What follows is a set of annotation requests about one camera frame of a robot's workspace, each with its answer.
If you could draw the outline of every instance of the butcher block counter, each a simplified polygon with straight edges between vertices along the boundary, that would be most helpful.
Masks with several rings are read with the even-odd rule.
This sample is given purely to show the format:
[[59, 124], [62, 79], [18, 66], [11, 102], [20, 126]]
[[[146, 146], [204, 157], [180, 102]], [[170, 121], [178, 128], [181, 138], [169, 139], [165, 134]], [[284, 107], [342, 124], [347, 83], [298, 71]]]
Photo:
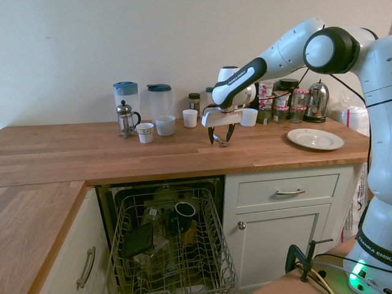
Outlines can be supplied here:
[[[340, 136], [334, 151], [292, 143], [292, 129]], [[224, 139], [227, 127], [215, 134]], [[369, 139], [338, 122], [236, 126], [230, 145], [207, 129], [186, 129], [150, 144], [118, 136], [116, 122], [0, 130], [0, 293], [39, 293], [81, 205], [85, 187], [365, 162]]]

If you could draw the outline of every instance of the dishwasher rack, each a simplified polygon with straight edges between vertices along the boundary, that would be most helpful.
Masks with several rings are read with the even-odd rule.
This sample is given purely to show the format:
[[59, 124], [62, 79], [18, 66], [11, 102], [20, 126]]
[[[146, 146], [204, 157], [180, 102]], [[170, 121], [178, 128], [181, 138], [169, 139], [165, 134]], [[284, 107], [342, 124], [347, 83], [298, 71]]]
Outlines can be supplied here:
[[198, 207], [194, 217], [194, 241], [186, 245], [180, 232], [167, 233], [170, 252], [159, 257], [153, 273], [143, 271], [133, 258], [121, 257], [124, 235], [140, 225], [145, 208], [151, 204], [151, 194], [131, 195], [122, 201], [104, 293], [224, 294], [234, 287], [237, 276], [210, 191], [204, 188], [179, 190], [178, 200], [157, 205], [174, 206], [183, 201], [181, 196], [186, 192], [192, 193], [192, 202]]

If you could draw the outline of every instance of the wooden cabinet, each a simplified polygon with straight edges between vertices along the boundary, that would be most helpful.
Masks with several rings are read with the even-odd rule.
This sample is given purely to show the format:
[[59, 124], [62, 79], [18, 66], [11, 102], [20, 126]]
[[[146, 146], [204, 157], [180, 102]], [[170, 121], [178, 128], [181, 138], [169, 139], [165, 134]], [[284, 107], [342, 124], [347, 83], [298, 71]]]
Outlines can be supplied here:
[[238, 275], [237, 293], [252, 293], [284, 272], [288, 248], [337, 244], [361, 164], [227, 175], [224, 233]]
[[97, 196], [89, 190], [40, 294], [101, 294], [108, 257]]

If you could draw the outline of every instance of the white plate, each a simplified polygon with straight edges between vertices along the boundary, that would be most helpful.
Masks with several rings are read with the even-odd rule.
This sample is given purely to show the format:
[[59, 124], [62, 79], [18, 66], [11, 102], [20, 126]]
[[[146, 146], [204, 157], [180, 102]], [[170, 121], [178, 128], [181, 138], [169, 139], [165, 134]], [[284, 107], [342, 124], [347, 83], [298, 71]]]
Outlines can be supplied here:
[[301, 146], [321, 149], [335, 150], [343, 147], [344, 141], [337, 135], [314, 129], [296, 129], [287, 133], [287, 138]]

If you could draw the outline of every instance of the black mug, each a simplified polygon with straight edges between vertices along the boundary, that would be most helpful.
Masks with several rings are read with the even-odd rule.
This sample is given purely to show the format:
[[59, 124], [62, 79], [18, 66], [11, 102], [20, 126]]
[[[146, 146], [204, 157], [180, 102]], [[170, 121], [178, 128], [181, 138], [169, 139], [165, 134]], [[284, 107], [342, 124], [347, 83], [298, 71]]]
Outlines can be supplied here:
[[196, 213], [195, 208], [188, 202], [178, 202], [175, 206], [174, 216], [169, 220], [168, 227], [176, 232], [186, 233]]

